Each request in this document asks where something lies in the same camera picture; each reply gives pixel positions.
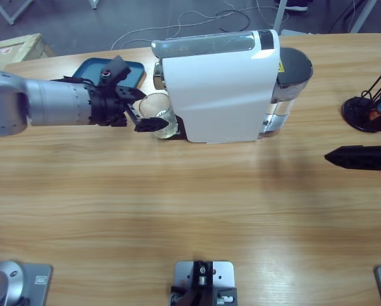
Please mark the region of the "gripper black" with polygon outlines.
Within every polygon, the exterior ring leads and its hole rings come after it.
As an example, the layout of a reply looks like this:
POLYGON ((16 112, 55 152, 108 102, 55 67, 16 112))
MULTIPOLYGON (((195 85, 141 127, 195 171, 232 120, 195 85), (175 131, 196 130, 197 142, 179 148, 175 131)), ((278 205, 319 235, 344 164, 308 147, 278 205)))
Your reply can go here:
POLYGON ((134 103, 146 95, 139 89, 126 86, 89 86, 91 115, 89 124, 98 126, 126 127, 127 117, 134 122, 135 131, 149 133, 164 129, 167 121, 160 117, 140 118, 134 103))

